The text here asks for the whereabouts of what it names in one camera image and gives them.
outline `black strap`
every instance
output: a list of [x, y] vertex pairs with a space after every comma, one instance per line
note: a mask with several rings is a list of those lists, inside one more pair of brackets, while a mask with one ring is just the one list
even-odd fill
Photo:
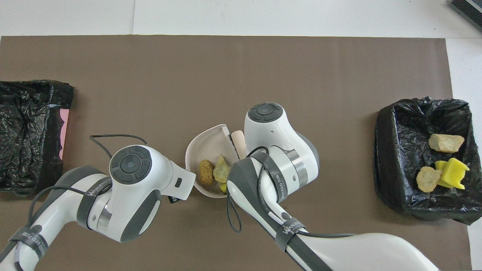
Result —
[[38, 233], [36, 230], [28, 227], [22, 227], [17, 230], [17, 232], [10, 237], [10, 241], [22, 242], [32, 248], [39, 259], [47, 252], [49, 245], [45, 241], [44, 237]]
[[89, 228], [89, 224], [87, 223], [90, 210], [92, 209], [92, 206], [94, 205], [97, 196], [107, 192], [111, 186], [112, 179], [107, 176], [98, 180], [84, 193], [84, 196], [82, 197], [79, 208], [77, 210], [77, 223], [79, 225], [86, 229], [92, 230], [91, 228]]
[[256, 159], [258, 162], [265, 165], [266, 171], [269, 173], [269, 177], [276, 188], [276, 194], [278, 196], [278, 203], [282, 202], [288, 197], [288, 187], [286, 186], [286, 180], [281, 173], [280, 168], [276, 165], [269, 154], [265, 152], [257, 152], [250, 157]]
[[281, 225], [281, 227], [276, 231], [276, 237], [274, 239], [276, 245], [283, 251], [286, 252], [286, 246], [290, 239], [295, 235], [299, 229], [305, 228], [305, 225], [301, 224], [298, 219], [292, 217]]

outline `plastic bag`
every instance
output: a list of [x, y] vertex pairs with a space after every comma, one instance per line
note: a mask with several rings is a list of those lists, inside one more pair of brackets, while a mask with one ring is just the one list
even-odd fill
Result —
[[[430, 148], [431, 134], [460, 135], [465, 142], [456, 153]], [[418, 189], [416, 176], [423, 166], [455, 157], [465, 163], [465, 190], [437, 185], [431, 193]], [[375, 189], [380, 199], [398, 213], [423, 220], [451, 218], [470, 225], [482, 216], [482, 178], [472, 114], [463, 100], [400, 100], [380, 110], [374, 149]]]
[[28, 196], [59, 179], [60, 109], [73, 92], [58, 81], [0, 81], [0, 190]]

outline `white bowl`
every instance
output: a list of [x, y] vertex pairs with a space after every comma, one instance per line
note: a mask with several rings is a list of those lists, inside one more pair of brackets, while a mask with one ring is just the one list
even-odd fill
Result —
[[199, 182], [199, 163], [208, 159], [215, 166], [220, 154], [224, 156], [228, 165], [232, 166], [239, 161], [229, 135], [230, 132], [225, 124], [217, 125], [195, 137], [186, 150], [186, 169], [196, 174], [194, 186], [199, 192], [211, 198], [226, 198], [226, 194], [219, 188], [219, 182], [214, 181], [209, 186]]

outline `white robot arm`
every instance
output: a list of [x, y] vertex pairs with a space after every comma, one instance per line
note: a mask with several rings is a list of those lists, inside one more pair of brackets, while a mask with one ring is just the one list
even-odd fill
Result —
[[185, 200], [195, 180], [193, 173], [142, 145], [115, 153], [109, 174], [111, 177], [91, 166], [66, 172], [54, 186], [57, 189], [12, 236], [0, 254], [0, 270], [34, 270], [71, 221], [121, 243], [135, 239], [152, 222], [161, 195]]
[[286, 112], [276, 103], [251, 108], [244, 133], [247, 153], [265, 152], [250, 154], [232, 166], [229, 194], [303, 269], [438, 270], [414, 246], [393, 235], [308, 233], [279, 203], [318, 176], [316, 148], [291, 127]]

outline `brown mat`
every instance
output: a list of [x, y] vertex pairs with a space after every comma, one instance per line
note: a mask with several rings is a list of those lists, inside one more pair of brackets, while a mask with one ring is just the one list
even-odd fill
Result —
[[[443, 39], [2, 37], [0, 65], [0, 80], [51, 79], [76, 88], [65, 171], [107, 171], [92, 134], [141, 136], [184, 166], [186, 147], [200, 132], [220, 123], [242, 129], [252, 105], [280, 103], [320, 153], [319, 177], [282, 203], [310, 232], [390, 233], [442, 270], [470, 269], [465, 225], [393, 212], [377, 198], [372, 174], [378, 110], [402, 98], [452, 96]], [[102, 142], [115, 151], [137, 141]], [[6, 244], [25, 223], [29, 201], [2, 193], [0, 204]], [[150, 228], [130, 243], [66, 225], [37, 270], [298, 269], [242, 210], [241, 218], [236, 234], [226, 201], [193, 188], [185, 202], [163, 198]]]

